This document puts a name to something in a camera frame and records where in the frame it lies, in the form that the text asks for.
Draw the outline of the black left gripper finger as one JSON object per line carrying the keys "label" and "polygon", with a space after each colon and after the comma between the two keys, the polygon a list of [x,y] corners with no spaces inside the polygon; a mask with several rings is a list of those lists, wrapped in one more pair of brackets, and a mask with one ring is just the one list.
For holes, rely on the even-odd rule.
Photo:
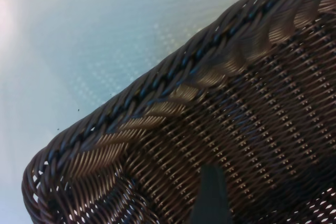
{"label": "black left gripper finger", "polygon": [[224,172],[216,165],[201,168],[201,186],[190,223],[233,223]]}

